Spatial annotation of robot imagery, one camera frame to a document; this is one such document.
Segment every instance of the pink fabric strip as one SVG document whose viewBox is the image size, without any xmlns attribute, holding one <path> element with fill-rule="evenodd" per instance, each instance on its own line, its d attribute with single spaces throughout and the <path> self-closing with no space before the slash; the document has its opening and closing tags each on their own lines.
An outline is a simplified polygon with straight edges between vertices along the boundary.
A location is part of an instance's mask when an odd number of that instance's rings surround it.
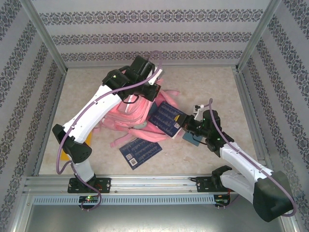
<svg viewBox="0 0 309 232">
<path fill-rule="evenodd" d="M 110 143 L 110 146 L 115 147 L 115 146 L 118 146 L 119 144 L 123 144 L 124 142 L 128 141 L 132 137 L 133 137 L 132 134 L 127 134 L 124 137 L 116 139 L 114 142 Z"/>
</svg>

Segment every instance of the enclosure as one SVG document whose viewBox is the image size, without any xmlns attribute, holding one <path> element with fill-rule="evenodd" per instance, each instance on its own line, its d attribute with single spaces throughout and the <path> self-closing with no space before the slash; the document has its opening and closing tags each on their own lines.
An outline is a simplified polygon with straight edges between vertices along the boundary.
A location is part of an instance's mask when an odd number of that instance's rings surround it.
<svg viewBox="0 0 309 232">
<path fill-rule="evenodd" d="M 309 231 L 308 3 L 2 0 L 0 231 Z M 57 175 L 52 127 L 74 118 L 109 71 L 154 50 L 161 89 L 179 92 L 181 111 L 213 98 L 223 130 L 287 175 L 295 216 L 264 222 L 242 197 L 218 210 L 214 198 L 226 193 L 200 193 L 190 180 L 230 166 L 207 146 L 167 139 L 132 169 L 125 143 L 110 146 L 126 132 L 107 128 L 92 132 L 90 163 L 111 179 L 109 193 L 80 210 L 87 194 L 67 192 L 70 166 Z"/>
</svg>

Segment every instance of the blue booklet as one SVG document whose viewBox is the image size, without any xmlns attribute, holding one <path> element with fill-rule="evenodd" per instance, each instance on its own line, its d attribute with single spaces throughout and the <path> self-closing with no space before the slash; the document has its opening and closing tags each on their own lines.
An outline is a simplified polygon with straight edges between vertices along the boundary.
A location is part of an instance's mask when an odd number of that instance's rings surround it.
<svg viewBox="0 0 309 232">
<path fill-rule="evenodd" d="M 138 168 L 152 156 L 162 151 L 158 143 L 152 143 L 143 139 L 135 139 L 120 148 L 120 152 L 132 170 Z"/>
<path fill-rule="evenodd" d="M 150 116 L 148 121 L 174 139 L 181 130 L 181 127 L 175 121 L 175 117 L 180 114 L 183 114 L 181 110 L 164 101 L 159 105 L 157 111 Z"/>
</svg>

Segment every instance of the floral border pattern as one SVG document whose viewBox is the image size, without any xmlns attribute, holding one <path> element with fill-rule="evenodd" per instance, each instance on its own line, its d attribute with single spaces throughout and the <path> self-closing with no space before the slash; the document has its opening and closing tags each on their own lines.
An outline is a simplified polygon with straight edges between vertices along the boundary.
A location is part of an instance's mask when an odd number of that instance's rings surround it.
<svg viewBox="0 0 309 232">
<path fill-rule="evenodd" d="M 266 90 L 264 89 L 260 74 L 252 57 L 249 58 L 247 62 L 247 67 L 250 71 L 251 78 L 253 79 L 254 86 L 258 93 L 261 105 L 264 109 L 265 117 L 267 119 L 271 135 L 274 138 L 274 143 L 279 153 L 283 169 L 285 170 L 286 175 L 289 179 L 294 200 L 298 206 L 301 218 L 304 221 L 305 228 L 309 230 L 308 201 L 305 199 L 305 192 L 302 190 L 302 185 L 300 184 L 296 169 L 294 167 L 294 164 L 291 162 L 289 151 L 286 148 L 286 144 L 278 126 L 277 119 L 274 115 L 274 111 L 266 94 Z M 246 78 L 244 79 L 247 89 L 248 91 L 250 91 L 249 86 L 246 82 Z"/>
<path fill-rule="evenodd" d="M 20 69 L 20 65 L 24 60 L 26 53 L 33 41 L 33 38 L 36 34 L 36 29 L 32 22 L 29 20 L 26 28 L 24 29 L 21 37 L 10 56 L 7 65 L 4 67 L 3 72 L 0 76 L 0 107 L 5 100 L 5 96 L 8 94 L 8 91 L 13 84 L 13 80 L 16 77 L 17 71 Z"/>
<path fill-rule="evenodd" d="M 294 16 L 299 28 L 303 30 L 306 39 L 309 40 L 309 7 L 304 0 L 284 0 L 285 6 Z"/>
<path fill-rule="evenodd" d="M 13 146 L 13 141 L 15 140 L 17 131 L 19 129 L 22 118 L 24 117 L 26 108 L 30 101 L 32 92 L 34 90 L 35 84 L 39 78 L 42 66 L 47 57 L 48 49 L 43 43 L 37 53 L 37 56 L 34 60 L 30 73 L 24 83 L 23 89 L 12 113 L 12 117 L 9 120 L 8 125 L 6 126 L 6 131 L 3 134 L 0 144 L 0 174 L 2 174 L 2 169 L 6 164 L 6 160 L 11 152 Z"/>
<path fill-rule="evenodd" d="M 269 153 L 269 148 L 268 148 L 267 143 L 266 143 L 266 139 L 265 139 L 265 136 L 264 136 L 262 125 L 261 125 L 259 117 L 257 116 L 257 111 L 256 111 L 256 108 L 255 108 L 255 105 L 254 105 L 254 101 L 253 101 L 253 98 L 252 98 L 251 93 L 249 91 L 247 80 L 246 80 L 246 76 L 245 76 L 243 70 L 241 70 L 241 74 L 242 74 L 243 80 L 245 81 L 245 84 L 246 84 L 246 87 L 247 87 L 247 90 L 248 90 L 248 94 L 249 94 L 250 100 L 252 102 L 252 107 L 253 107 L 253 110 L 254 110 L 254 113 L 255 113 L 255 118 L 257 120 L 257 123 L 259 124 L 259 128 L 260 128 L 260 131 L 261 131 L 261 134 L 262 134 L 262 138 L 263 138 L 263 141 L 264 141 L 264 144 L 265 144 L 265 148 L 266 148 L 266 151 L 267 151 L 267 154 L 268 154 L 271 166 L 272 166 L 273 170 L 275 170 L 275 165 L 274 165 L 274 162 L 272 160 L 272 157 L 269 155 L 270 154 Z"/>
<path fill-rule="evenodd" d="M 7 0 L 0 10 L 0 41 L 13 23 L 21 9 L 19 0 Z"/>
<path fill-rule="evenodd" d="M 16 166 L 14 168 L 14 174 L 9 184 L 10 187 L 9 189 L 7 189 L 7 194 L 4 197 L 4 204 L 1 206 L 2 209 L 0 212 L 0 231 L 5 231 L 8 219 L 11 216 L 11 210 L 18 195 L 22 175 L 24 174 L 26 163 L 28 162 L 28 156 L 30 155 L 33 141 L 39 128 L 40 120 L 42 119 L 44 108 L 50 93 L 50 89 L 53 85 L 57 70 L 58 67 L 55 61 L 53 61 L 47 78 L 45 80 L 44 86 L 42 88 L 42 92 L 39 97 L 36 110 L 33 114 L 30 127 L 28 129 L 28 132 L 26 133 L 25 142 L 23 143 L 22 150 L 20 151 L 21 153 L 18 157 L 18 162 L 16 163 Z"/>
<path fill-rule="evenodd" d="M 262 9 L 153 10 L 40 13 L 45 25 L 159 23 L 159 22 L 257 22 Z"/>
<path fill-rule="evenodd" d="M 251 32 L 176 32 L 176 33 L 127 33 L 54 35 L 56 45 L 82 44 L 131 44 L 131 43 L 207 43 L 243 42 L 251 38 Z"/>
<path fill-rule="evenodd" d="M 304 96 L 307 106 L 309 107 L 309 74 L 305 69 L 302 60 L 297 55 L 296 50 L 292 46 L 286 32 L 282 28 L 276 16 L 273 16 L 268 24 L 268 29 L 275 39 L 281 54 L 285 59 L 285 63 L 290 69 L 291 74 L 296 80 L 298 88 Z"/>
<path fill-rule="evenodd" d="M 309 139 L 306 137 L 303 125 L 298 119 L 293 103 L 288 96 L 288 92 L 285 90 L 284 83 L 279 76 L 275 63 L 272 60 L 271 55 L 269 54 L 269 51 L 262 39 L 257 43 L 256 49 L 260 54 L 264 67 L 269 75 L 269 79 L 273 84 L 282 110 L 285 113 L 287 123 L 290 125 L 292 135 L 297 142 L 297 147 L 300 150 L 302 159 L 306 164 L 306 168 L 309 169 Z"/>
<path fill-rule="evenodd" d="M 62 53 L 65 62 L 73 61 L 104 61 L 104 60 L 132 60 L 137 55 L 148 57 L 151 52 L 89 52 Z M 163 59 L 239 59 L 242 51 L 162 51 Z"/>
</svg>

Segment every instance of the white plastic casing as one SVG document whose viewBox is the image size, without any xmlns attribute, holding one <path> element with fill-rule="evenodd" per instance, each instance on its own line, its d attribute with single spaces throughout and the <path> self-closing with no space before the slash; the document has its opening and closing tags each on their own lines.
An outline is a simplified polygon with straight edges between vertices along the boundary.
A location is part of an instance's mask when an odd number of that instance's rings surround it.
<svg viewBox="0 0 309 232">
<path fill-rule="evenodd" d="M 237 143 L 231 143 L 238 151 L 241 151 L 253 163 L 259 166 L 267 174 L 271 175 L 272 170 L 264 167 L 262 164 L 255 161 L 247 153 L 245 153 Z M 232 164 L 242 175 L 237 174 L 235 171 L 227 171 L 221 175 L 221 182 L 224 187 L 232 189 L 248 201 L 253 203 L 254 184 L 259 178 L 265 179 L 266 176 L 248 162 L 243 156 L 232 149 L 228 144 L 220 148 L 220 156 Z"/>
<path fill-rule="evenodd" d="M 153 85 L 157 78 L 163 73 L 163 70 L 160 69 L 158 73 L 148 82 L 150 85 Z M 69 122 L 64 124 L 64 131 L 67 132 L 70 126 L 73 124 L 74 120 L 80 115 L 80 113 L 94 100 L 96 100 L 99 96 L 110 92 L 111 89 L 107 86 L 100 86 L 98 91 L 92 97 L 92 99 L 83 107 L 83 109 Z M 77 124 L 74 126 L 74 129 L 70 132 L 69 136 L 74 137 L 74 141 L 78 143 L 83 143 L 91 130 L 99 123 L 100 120 L 118 103 L 121 102 L 120 97 L 117 94 L 109 94 L 106 97 L 100 99 L 96 102 L 96 104 L 92 105 L 78 120 Z M 77 172 L 77 174 L 81 177 L 81 179 L 85 182 L 89 181 L 93 176 L 94 172 L 91 168 L 89 158 L 81 163 L 73 163 L 73 166 Z"/>
</svg>

